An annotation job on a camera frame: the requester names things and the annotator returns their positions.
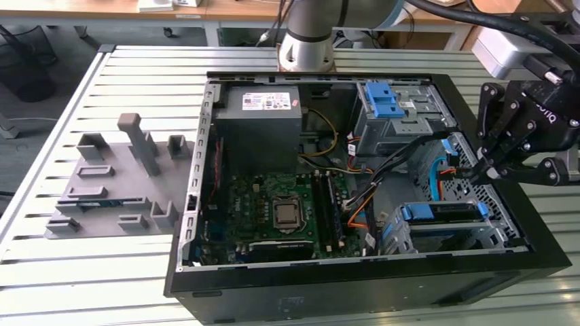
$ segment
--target blue plastic latch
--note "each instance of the blue plastic latch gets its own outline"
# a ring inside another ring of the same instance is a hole
[[[411,220],[413,217],[411,216],[411,211],[407,207],[400,208],[400,212],[403,213],[403,218],[405,221]]]
[[[404,117],[397,104],[397,95],[388,83],[367,83],[367,96],[375,110],[375,117]]]
[[[485,205],[483,202],[479,202],[477,203],[477,209],[480,210],[483,219],[487,219],[489,217],[488,205]]]
[[[433,219],[433,212],[432,208],[428,206],[428,204],[409,204],[407,207],[411,210],[411,214],[413,216],[413,219]]]
[[[443,148],[445,149],[445,153],[447,154],[451,154],[452,156],[459,156],[459,153],[453,149],[453,147],[451,146],[451,143],[449,143],[448,139],[441,139],[441,144],[443,144]]]

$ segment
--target black cable hose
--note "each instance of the black cable hose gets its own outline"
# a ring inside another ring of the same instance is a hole
[[[537,46],[549,50],[571,66],[575,75],[572,82],[576,83],[576,78],[580,76],[580,53],[549,31],[537,29],[523,21],[481,12],[451,9],[427,0],[407,0],[407,2],[439,17],[496,29],[532,41]]]
[[[468,6],[469,6],[469,10],[472,12],[483,12],[479,8],[477,5],[475,4],[473,0],[467,0],[468,1]]]
[[[285,9],[284,15],[281,16],[281,19],[279,20],[279,28],[276,29],[276,34],[273,35],[273,46],[275,47],[276,47],[276,42],[277,42],[277,38],[279,38],[279,35],[280,35],[281,24],[284,24],[284,21],[287,20],[288,12],[291,12],[293,1],[295,0],[289,0],[288,8]]]
[[[279,5],[279,17],[276,18],[276,20],[273,21],[273,25],[272,25],[272,29],[271,29],[271,31],[276,28],[276,25],[277,25],[277,28],[276,28],[276,33],[275,33],[275,35],[273,35],[273,40],[272,40],[272,43],[273,43],[273,47],[276,47],[276,39],[277,39],[277,37],[279,37],[279,32],[280,32],[280,26],[281,26],[281,19],[283,19],[283,13],[284,13],[284,5],[285,5],[285,3],[287,3],[287,0],[280,0],[280,5]]]

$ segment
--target yellow wire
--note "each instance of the yellow wire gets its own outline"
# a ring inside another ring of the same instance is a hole
[[[323,113],[320,113],[319,111],[316,111],[315,109],[309,109],[311,111],[315,111],[316,112],[316,114],[319,114],[319,116],[323,118],[323,120],[328,123],[328,126],[332,128],[332,135],[335,136],[335,140],[332,141],[332,146],[328,148],[328,149],[325,149],[324,151],[320,151],[320,152],[317,152],[317,153],[304,153],[304,154],[300,154],[300,156],[305,156],[307,158],[311,158],[311,157],[313,157],[313,156],[323,156],[325,153],[328,153],[328,152],[331,152],[333,149],[335,149],[335,147],[336,147],[336,143],[339,142],[339,136],[337,136],[337,133],[336,133],[336,128],[335,128],[335,126],[332,125],[332,122],[328,120],[328,118],[323,115]]]

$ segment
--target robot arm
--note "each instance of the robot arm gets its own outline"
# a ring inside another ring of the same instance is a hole
[[[580,8],[555,14],[491,15],[407,0],[421,10],[487,27],[473,53],[492,76],[511,81],[481,87],[477,137],[480,161],[457,169],[475,183],[508,179],[541,185],[580,185]],[[389,26],[400,0],[295,0],[280,51],[287,71],[332,68],[332,27],[376,29]],[[533,168],[524,161],[557,152]]]
[[[475,183],[508,179],[540,185],[580,185],[580,8],[573,13],[513,14],[493,17],[447,10],[424,0],[420,9],[487,27],[473,53],[492,76],[511,81],[507,88],[484,84],[480,93],[477,137],[480,161],[456,177]],[[524,161],[556,152],[536,167]]]

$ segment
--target chair wheel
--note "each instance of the chair wheel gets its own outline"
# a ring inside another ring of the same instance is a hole
[[[163,34],[165,37],[173,37],[173,30],[168,27],[163,27]]]

